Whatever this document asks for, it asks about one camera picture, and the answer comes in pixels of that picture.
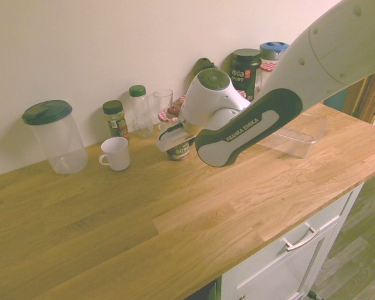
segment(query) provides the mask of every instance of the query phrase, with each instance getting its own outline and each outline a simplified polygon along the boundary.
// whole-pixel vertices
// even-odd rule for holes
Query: white mug
[[[125,137],[112,137],[101,144],[101,151],[104,153],[100,156],[99,162],[105,166],[110,166],[114,171],[126,169],[131,163],[129,157],[128,140]]]

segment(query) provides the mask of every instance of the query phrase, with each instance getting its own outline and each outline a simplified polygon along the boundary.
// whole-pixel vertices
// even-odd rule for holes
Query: clear plastic box
[[[306,158],[313,144],[324,135],[325,127],[322,117],[303,113],[257,144],[296,158]]]

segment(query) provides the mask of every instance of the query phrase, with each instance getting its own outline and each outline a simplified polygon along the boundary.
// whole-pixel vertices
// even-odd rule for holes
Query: label
[[[122,136],[127,140],[130,139],[128,127],[126,126],[125,119],[107,121],[108,128],[110,129],[111,137]]]
[[[252,101],[254,94],[258,93],[261,77],[259,76],[259,69],[245,69],[243,71],[231,69],[232,84],[235,89],[244,91],[246,99]]]
[[[190,143],[183,142],[182,144],[177,145],[176,147],[167,150],[168,157],[172,161],[181,161],[186,158],[189,154]]]
[[[117,121],[111,120],[110,123],[111,123],[111,128],[118,128]]]

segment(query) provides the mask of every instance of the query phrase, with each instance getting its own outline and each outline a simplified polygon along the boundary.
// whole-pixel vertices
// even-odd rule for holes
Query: drawer handle
[[[287,239],[284,239],[284,241],[286,243],[286,246],[287,246],[286,251],[289,252],[289,251],[295,250],[295,249],[300,248],[301,246],[307,244],[309,241],[314,239],[319,232],[319,229],[314,229],[311,226],[310,226],[309,230],[311,231],[311,234],[308,237],[306,237],[305,239],[303,239],[301,242],[298,242],[296,245],[292,245]]]

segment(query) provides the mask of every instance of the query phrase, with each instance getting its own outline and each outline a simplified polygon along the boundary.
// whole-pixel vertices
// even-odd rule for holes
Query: drawer
[[[283,237],[275,240],[223,274],[222,300],[232,299],[231,295],[233,295],[234,299],[240,293],[238,289],[243,288],[253,276],[263,272],[270,266],[275,266],[277,262],[287,261],[290,256],[300,250],[298,248],[297,250],[286,251],[287,242],[295,245],[306,240],[311,240],[312,238],[318,239],[323,235],[323,232],[330,231],[329,229],[332,227],[337,228],[336,230],[339,231],[361,187],[358,186],[353,191],[340,197],[322,211],[319,211],[305,222],[287,232]],[[315,234],[311,231],[312,229],[316,232],[319,231],[319,233]]]

